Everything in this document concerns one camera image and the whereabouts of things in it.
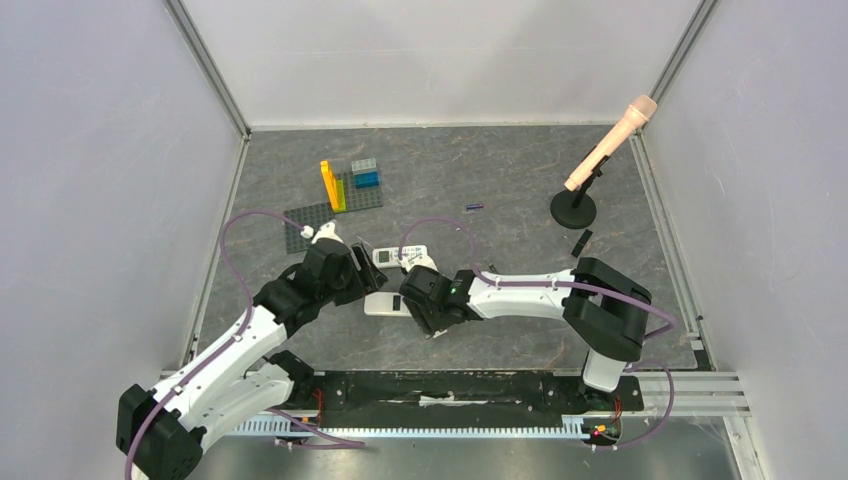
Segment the white remote control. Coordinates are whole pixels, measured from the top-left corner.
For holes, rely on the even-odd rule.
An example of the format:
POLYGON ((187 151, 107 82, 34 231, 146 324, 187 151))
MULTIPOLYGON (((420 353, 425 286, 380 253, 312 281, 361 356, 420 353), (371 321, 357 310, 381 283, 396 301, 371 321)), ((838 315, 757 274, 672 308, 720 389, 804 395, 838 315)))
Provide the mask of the white remote control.
POLYGON ((373 317, 411 318, 403 297, 395 292, 375 292, 364 299, 363 311, 373 317))

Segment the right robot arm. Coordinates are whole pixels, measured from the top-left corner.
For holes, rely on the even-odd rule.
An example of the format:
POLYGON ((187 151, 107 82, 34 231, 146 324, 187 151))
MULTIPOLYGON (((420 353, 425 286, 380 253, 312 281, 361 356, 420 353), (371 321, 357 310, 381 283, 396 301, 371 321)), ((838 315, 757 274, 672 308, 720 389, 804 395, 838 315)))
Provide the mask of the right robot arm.
POLYGON ((617 396, 626 366, 641 357, 652 295, 597 258, 537 275, 460 270, 448 278, 427 260, 405 260, 402 267, 399 294, 428 336, 501 317, 567 323, 589 348, 577 392, 591 408, 602 408, 617 396))

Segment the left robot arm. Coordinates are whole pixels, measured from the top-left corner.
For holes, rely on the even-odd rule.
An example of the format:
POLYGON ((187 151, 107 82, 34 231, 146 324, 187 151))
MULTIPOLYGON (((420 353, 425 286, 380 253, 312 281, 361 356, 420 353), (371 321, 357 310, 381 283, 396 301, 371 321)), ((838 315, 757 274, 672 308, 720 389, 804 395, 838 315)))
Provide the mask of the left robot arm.
POLYGON ((323 307, 362 300, 386 281, 362 244, 315 241, 192 362, 150 388, 134 384, 121 395, 116 445, 126 456, 125 477, 184 479, 218 439, 255 414, 282 403, 307 405, 314 393, 307 375, 277 365, 254 380, 242 375, 323 307))

